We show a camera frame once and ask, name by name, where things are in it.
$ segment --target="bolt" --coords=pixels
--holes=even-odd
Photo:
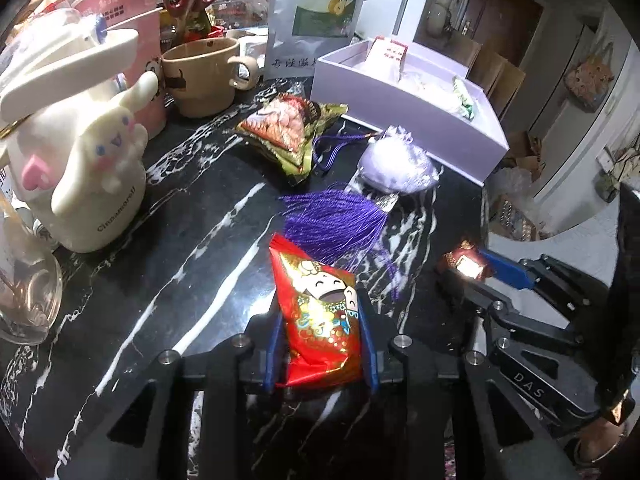
[[[161,365],[170,365],[171,363],[175,363],[180,358],[180,354],[175,350],[164,350],[160,352],[158,356],[158,362]]]
[[[476,350],[470,350],[469,352],[467,352],[465,354],[465,359],[466,362],[468,362],[472,366],[479,366],[484,363],[484,356]]]
[[[394,338],[394,345],[396,345],[398,348],[408,348],[409,346],[411,346],[411,343],[413,343],[412,339],[404,334],[397,335]]]
[[[247,334],[236,334],[231,338],[231,344],[236,348],[244,348],[251,344],[251,338]]]

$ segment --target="cardboard box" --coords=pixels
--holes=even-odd
[[[348,104],[348,117],[373,129],[404,126],[414,135],[414,142],[433,158],[482,186],[509,149],[482,89],[465,81],[476,103],[473,121],[451,114],[393,83],[354,68],[365,60],[372,41],[355,43],[319,57],[311,99]],[[429,60],[429,52],[410,44],[404,69],[452,82],[454,72]]]

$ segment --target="hanging bag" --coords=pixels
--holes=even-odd
[[[613,42],[608,43],[598,53],[601,45],[602,40],[584,62],[564,76],[564,85],[569,94],[576,104],[587,112],[595,112],[600,108],[609,92],[609,84],[615,79],[610,68]]]

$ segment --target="mug handle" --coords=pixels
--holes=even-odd
[[[229,65],[244,65],[249,71],[249,79],[235,77],[229,80],[229,86],[237,88],[238,90],[250,90],[258,84],[258,80],[260,79],[260,67],[258,66],[258,62],[255,58],[250,56],[231,56],[226,60],[226,63]]]

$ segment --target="pink heart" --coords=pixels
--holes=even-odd
[[[39,156],[31,155],[22,170],[22,187],[27,191],[34,191],[37,187],[51,189],[55,184],[53,180],[49,165]]]

